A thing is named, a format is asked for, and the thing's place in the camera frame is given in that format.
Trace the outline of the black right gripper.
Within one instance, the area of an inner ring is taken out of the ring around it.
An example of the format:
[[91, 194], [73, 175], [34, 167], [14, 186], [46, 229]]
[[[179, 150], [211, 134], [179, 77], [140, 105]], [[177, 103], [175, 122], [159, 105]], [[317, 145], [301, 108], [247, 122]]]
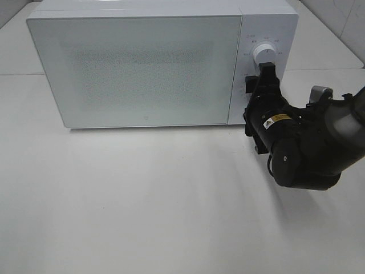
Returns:
[[255, 90], [244, 112], [245, 134], [253, 137], [257, 154], [271, 155], [276, 142], [295, 136], [299, 123], [287, 110], [289, 103], [282, 97], [275, 64], [261, 63], [259, 70], [259, 77], [245, 78], [245, 93]]

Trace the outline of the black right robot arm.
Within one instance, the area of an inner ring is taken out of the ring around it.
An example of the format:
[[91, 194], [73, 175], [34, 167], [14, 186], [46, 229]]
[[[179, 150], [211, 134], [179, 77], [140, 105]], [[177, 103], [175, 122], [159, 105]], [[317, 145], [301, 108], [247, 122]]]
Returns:
[[245, 134], [282, 187], [327, 190], [342, 172], [364, 158], [364, 91], [333, 98], [333, 90], [314, 86], [304, 108], [282, 95], [273, 63], [245, 79], [250, 95], [243, 117]]

